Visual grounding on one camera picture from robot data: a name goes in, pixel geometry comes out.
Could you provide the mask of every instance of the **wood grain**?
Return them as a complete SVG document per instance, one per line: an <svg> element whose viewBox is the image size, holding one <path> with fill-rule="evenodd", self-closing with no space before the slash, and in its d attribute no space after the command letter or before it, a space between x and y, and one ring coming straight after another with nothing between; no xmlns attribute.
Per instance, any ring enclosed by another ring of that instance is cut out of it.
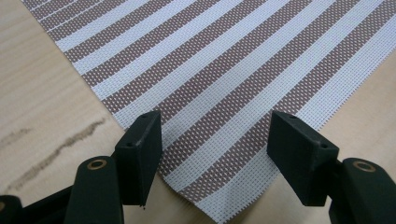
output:
<svg viewBox="0 0 396 224"><path fill-rule="evenodd" d="M383 166L396 179L396 52L339 109L321 133ZM111 154L122 128L20 1L0 2L0 193L24 205L73 184L77 167ZM280 175L232 223L330 223L303 207ZM157 176L146 210L125 206L126 223L211 223Z"/></svg>

